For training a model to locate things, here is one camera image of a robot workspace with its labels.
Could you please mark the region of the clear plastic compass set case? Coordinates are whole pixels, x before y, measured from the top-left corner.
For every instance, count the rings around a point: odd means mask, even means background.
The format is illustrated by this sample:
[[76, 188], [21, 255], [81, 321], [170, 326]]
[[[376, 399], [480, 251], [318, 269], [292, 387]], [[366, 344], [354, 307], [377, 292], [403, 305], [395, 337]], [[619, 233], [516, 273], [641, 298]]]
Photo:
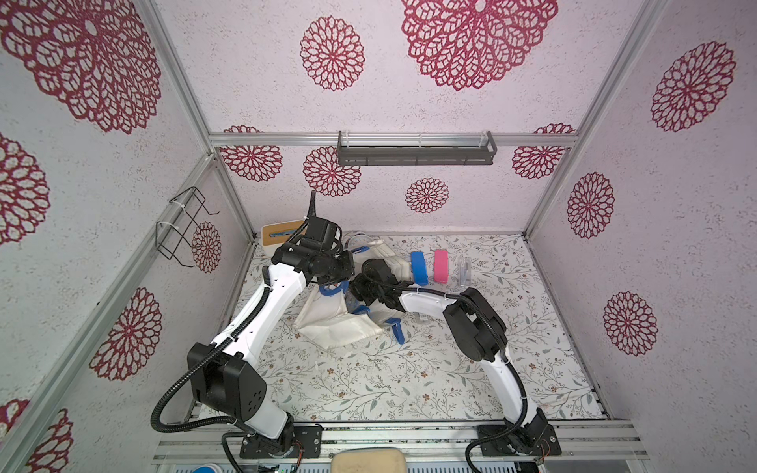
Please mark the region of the clear plastic compass set case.
[[457, 262], [457, 285], [467, 288], [472, 282], [472, 263], [468, 257], [463, 257]]

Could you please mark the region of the pink plastic pencil case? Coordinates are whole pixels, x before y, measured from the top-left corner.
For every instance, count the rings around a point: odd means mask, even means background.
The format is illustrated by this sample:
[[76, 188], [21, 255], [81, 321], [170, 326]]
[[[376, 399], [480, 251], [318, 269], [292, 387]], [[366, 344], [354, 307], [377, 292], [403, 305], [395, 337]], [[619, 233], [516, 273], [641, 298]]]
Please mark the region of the pink plastic pencil case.
[[449, 283], [449, 253], [446, 250], [434, 252], [434, 281], [438, 284]]

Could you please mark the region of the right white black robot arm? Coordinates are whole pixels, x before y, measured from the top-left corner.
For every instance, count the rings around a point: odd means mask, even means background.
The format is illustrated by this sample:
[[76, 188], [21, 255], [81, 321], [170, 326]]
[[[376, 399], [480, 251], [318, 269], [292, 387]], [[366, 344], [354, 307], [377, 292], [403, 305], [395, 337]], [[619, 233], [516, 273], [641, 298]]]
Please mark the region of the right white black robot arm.
[[366, 305], [379, 302], [395, 311], [443, 318], [457, 348], [481, 366], [500, 401], [504, 421], [486, 427], [466, 446], [464, 457], [471, 471], [479, 470], [472, 459], [479, 447], [485, 451], [502, 447], [506, 454], [536, 455], [539, 461], [562, 453], [554, 427], [530, 398], [510, 359], [505, 323], [478, 290], [470, 287], [450, 294], [401, 282], [384, 260], [369, 259], [349, 282], [349, 292]]

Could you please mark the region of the blue plastic box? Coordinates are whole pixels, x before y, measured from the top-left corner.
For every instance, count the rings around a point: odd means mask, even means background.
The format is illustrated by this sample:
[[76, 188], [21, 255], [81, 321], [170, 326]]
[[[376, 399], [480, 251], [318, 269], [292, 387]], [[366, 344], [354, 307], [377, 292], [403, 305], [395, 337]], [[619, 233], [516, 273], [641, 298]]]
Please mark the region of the blue plastic box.
[[421, 251], [414, 251], [410, 254], [411, 259], [411, 271], [414, 282], [419, 286], [427, 286], [429, 284], [429, 276], [427, 271], [426, 259]]

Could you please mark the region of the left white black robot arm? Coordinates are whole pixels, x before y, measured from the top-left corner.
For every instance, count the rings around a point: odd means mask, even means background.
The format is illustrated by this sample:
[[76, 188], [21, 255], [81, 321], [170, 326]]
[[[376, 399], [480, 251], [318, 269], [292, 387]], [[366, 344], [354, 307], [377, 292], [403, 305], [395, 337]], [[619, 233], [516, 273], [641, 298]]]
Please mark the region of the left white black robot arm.
[[[175, 434], [228, 425], [233, 434], [257, 441], [274, 456], [297, 445], [294, 420], [267, 397], [266, 381], [256, 372], [259, 355], [271, 332], [293, 301], [315, 284], [331, 286], [354, 274], [353, 257], [341, 242], [340, 227], [317, 216], [312, 199], [307, 217], [288, 240], [276, 248], [262, 282], [234, 320], [208, 344], [197, 343], [187, 354], [188, 370], [161, 396], [150, 416], [151, 428]], [[163, 412], [188, 385], [195, 401], [217, 416], [166, 423]]]

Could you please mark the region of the white canvas cartoon tote bag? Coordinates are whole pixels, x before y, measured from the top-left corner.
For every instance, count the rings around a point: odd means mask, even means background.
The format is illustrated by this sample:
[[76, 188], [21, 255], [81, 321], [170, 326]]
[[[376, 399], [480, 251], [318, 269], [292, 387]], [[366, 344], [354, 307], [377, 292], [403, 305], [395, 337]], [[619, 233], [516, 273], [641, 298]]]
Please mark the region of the white canvas cartoon tote bag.
[[[357, 273], [369, 259], [380, 259], [400, 282], [411, 282], [410, 263], [400, 257], [383, 240], [373, 240], [353, 250]], [[349, 295], [346, 281], [316, 287], [306, 299], [294, 326], [319, 348], [328, 350], [349, 345], [380, 334], [386, 328], [401, 326], [401, 312], [379, 301], [370, 305]]]

